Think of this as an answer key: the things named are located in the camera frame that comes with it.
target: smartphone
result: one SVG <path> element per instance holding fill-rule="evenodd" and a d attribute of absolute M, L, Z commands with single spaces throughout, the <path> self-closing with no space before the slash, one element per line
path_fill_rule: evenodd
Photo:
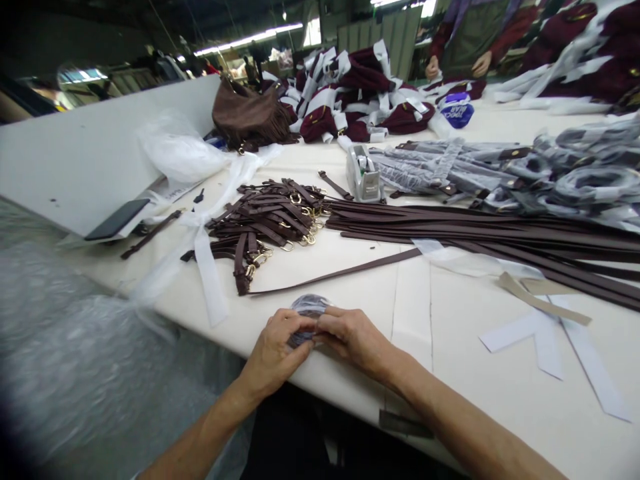
<path fill-rule="evenodd" d="M 108 219 L 94 228 L 94 230 L 85 237 L 85 240 L 104 240 L 116 236 L 150 201 L 150 199 L 140 199 L 126 202 L 122 207 L 113 212 Z"/>

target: brown leather handbag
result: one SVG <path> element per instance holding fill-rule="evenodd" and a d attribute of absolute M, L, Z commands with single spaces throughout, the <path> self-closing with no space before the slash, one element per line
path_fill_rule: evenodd
<path fill-rule="evenodd" d="M 264 94 L 223 77 L 213 103 L 213 123 L 232 150 L 256 152 L 272 143 L 298 143 L 289 130 L 289 114 L 278 101 L 280 83 Z"/>

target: table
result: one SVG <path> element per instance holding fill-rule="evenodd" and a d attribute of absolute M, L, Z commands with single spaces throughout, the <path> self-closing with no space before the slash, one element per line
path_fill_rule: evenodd
<path fill-rule="evenodd" d="M 544 111 L 473 103 L 476 114 L 460 131 L 468 141 L 519 141 L 530 143 L 547 127 L 556 135 L 566 127 L 597 121 L 595 115 L 554 117 Z M 429 132 L 388 137 L 386 145 L 408 139 L 434 139 Z M 253 183 L 282 177 L 305 185 L 330 189 L 317 170 L 347 186 L 345 153 L 333 143 L 288 145 L 283 154 L 260 170 Z M 208 179 L 200 208 L 214 204 L 226 173 Z M 176 203 L 191 209 L 196 196 L 187 194 Z M 434 200 L 401 197 L 391 201 L 432 203 Z M 171 252 L 186 230 L 172 225 L 128 261 L 119 255 L 135 239 L 120 245 L 98 245 L 65 254 L 68 261 L 103 286 L 126 295 L 136 283 Z M 286 253 L 276 249 L 256 273 L 254 291 L 299 283 L 409 248 L 406 245 L 343 239 L 336 231 L 322 230 L 317 243 Z M 454 390 L 514 432 L 571 479 L 628 479 L 640 475 L 637 451 L 640 427 L 602 412 L 566 336 L 557 332 L 565 380 L 538 370 L 533 340 L 490 354 L 478 339 L 482 333 L 526 314 L 530 307 L 506 293 L 496 279 L 475 279 L 432 267 L 424 257 L 387 265 L 310 287 L 257 297 L 238 297 L 231 261 L 217 262 L 231 316 L 210 328 L 202 286 L 195 263 L 181 267 L 172 285 L 155 304 L 156 310 L 178 324 L 247 357 L 268 316 L 288 307 L 304 293 L 316 293 L 342 308 L 360 308 L 391 341 L 410 352 L 428 370 Z M 592 341 L 631 412 L 640 418 L 640 382 L 636 366 L 640 349 L 640 315 L 616 305 L 576 295 L 571 307 L 593 318 Z M 319 347 L 291 378 L 292 383 L 373 425 L 380 408 L 413 417 L 402 400 L 345 365 Z M 461 470 L 444 447 L 433 440 L 404 437 L 440 461 Z"/>

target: red sleeve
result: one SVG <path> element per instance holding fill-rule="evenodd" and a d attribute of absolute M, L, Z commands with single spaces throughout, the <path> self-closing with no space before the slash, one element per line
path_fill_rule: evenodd
<path fill-rule="evenodd" d="M 502 34 L 489 48 L 491 51 L 491 66 L 496 66 L 507 54 L 511 46 L 525 36 L 536 18 L 538 18 L 538 8 L 536 6 L 521 8 L 514 14 Z"/>
<path fill-rule="evenodd" d="M 431 41 L 431 54 L 429 58 L 432 56 L 436 56 L 438 60 L 442 58 L 442 54 L 445 51 L 445 45 L 451 38 L 451 33 L 453 32 L 453 22 L 440 24 L 438 27 L 438 31 L 433 36 L 433 40 Z"/>

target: person's left hand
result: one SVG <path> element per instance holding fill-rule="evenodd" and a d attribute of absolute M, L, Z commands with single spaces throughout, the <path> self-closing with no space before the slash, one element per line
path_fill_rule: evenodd
<path fill-rule="evenodd" d="M 269 318 L 251 352 L 238 382 L 254 400 L 261 402 L 275 393 L 307 359 L 314 342 L 292 349 L 287 341 L 297 331 L 314 331 L 315 320 L 301 317 L 295 310 L 280 309 Z"/>
<path fill-rule="evenodd" d="M 486 74 L 489 70 L 489 66 L 491 65 L 491 50 L 484 52 L 480 55 L 480 58 L 475 61 L 473 67 L 471 68 L 471 73 L 475 78 L 480 78 Z"/>

